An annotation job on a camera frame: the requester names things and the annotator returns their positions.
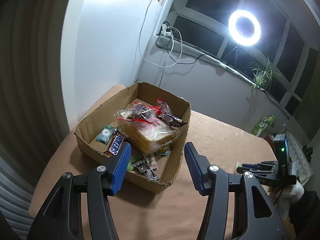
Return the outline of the yellow candy wrapper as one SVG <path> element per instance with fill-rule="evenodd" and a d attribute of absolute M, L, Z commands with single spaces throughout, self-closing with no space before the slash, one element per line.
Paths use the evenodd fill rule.
<path fill-rule="evenodd" d="M 171 153 L 170 145 L 157 145 L 153 151 L 153 154 L 160 156 L 167 156 Z"/>

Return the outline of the white lace cloth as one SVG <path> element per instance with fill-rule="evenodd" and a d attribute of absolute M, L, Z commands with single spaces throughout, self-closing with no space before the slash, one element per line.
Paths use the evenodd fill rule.
<path fill-rule="evenodd" d="M 297 163 L 297 175 L 300 183 L 305 186 L 309 179 L 314 175 L 313 169 L 303 153 L 303 145 L 289 131 L 286 130 L 289 155 L 293 162 Z"/>

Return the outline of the cardboard box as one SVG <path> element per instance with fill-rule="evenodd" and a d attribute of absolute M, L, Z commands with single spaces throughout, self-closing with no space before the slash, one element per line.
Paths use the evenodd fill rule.
<path fill-rule="evenodd" d="M 159 194 L 176 178 L 191 115 L 190 103 L 146 82 L 105 101 L 76 127 L 81 152 L 100 164 L 133 157 L 126 180 Z"/>

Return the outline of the round date snack red wrapper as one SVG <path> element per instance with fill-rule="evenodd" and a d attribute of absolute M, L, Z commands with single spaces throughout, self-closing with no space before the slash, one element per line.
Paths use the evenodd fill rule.
<path fill-rule="evenodd" d="M 130 118 L 136 121 L 152 123 L 162 113 L 158 106 L 148 106 L 141 102 L 134 102 L 131 107 Z"/>

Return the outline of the potted spider plant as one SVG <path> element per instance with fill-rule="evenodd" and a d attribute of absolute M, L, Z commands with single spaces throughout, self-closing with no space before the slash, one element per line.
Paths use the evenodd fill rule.
<path fill-rule="evenodd" d="M 273 64 L 267 57 L 262 64 L 250 62 L 250 69 L 254 75 L 252 90 L 269 91 L 274 77 L 280 77 L 281 74 L 273 70 Z"/>

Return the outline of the black candy wrapper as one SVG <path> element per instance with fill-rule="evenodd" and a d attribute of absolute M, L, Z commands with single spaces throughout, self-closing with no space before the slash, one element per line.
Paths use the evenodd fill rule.
<path fill-rule="evenodd" d="M 140 159 L 132 163 L 133 168 L 137 169 L 139 173 L 149 181 L 158 181 L 159 177 L 153 172 L 145 159 Z"/>

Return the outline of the Snickers bar brown wrapper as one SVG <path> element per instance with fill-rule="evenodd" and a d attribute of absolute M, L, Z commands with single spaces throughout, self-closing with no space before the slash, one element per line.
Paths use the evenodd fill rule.
<path fill-rule="evenodd" d="M 117 155 L 124 141 L 125 137 L 120 132 L 116 132 L 106 152 L 107 155 Z"/>

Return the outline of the white power adapter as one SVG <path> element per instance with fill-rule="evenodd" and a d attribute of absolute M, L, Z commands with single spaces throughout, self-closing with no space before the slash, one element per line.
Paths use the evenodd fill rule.
<path fill-rule="evenodd" d="M 160 35 L 164 37 L 170 37 L 172 35 L 172 31 L 167 24 L 162 24 Z"/>

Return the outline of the teal mint packet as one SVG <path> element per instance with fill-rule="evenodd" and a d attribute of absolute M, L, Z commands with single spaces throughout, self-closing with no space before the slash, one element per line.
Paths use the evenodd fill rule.
<path fill-rule="evenodd" d="M 105 125 L 103 130 L 96 136 L 96 141 L 103 143 L 104 145 L 107 145 L 109 140 L 112 138 L 114 133 L 117 131 L 116 128 L 110 126 L 110 125 Z"/>

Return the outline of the green carton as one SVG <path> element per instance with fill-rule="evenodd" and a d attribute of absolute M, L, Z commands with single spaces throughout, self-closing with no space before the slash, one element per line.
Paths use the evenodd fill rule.
<path fill-rule="evenodd" d="M 250 134 L 258 137 L 263 133 L 265 129 L 267 129 L 273 123 L 274 123 L 273 115 L 263 116 L 252 128 L 252 130 L 250 131 Z"/>

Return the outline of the packaged sliced bread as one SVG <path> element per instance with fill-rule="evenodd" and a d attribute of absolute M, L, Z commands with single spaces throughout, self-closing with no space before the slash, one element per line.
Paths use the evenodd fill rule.
<path fill-rule="evenodd" d="M 131 108 L 116 113 L 119 129 L 135 146 L 144 153 L 153 153 L 157 145 L 170 145 L 181 135 L 180 131 L 169 126 L 158 117 L 152 123 L 132 120 Z"/>

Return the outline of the oval date snack red wrapper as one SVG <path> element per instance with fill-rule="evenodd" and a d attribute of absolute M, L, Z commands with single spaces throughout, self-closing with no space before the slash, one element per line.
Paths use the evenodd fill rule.
<path fill-rule="evenodd" d="M 164 102 L 161 98 L 157 99 L 157 106 L 160 108 L 161 113 L 167 114 L 167 115 L 173 115 L 171 108 L 169 105 Z"/>

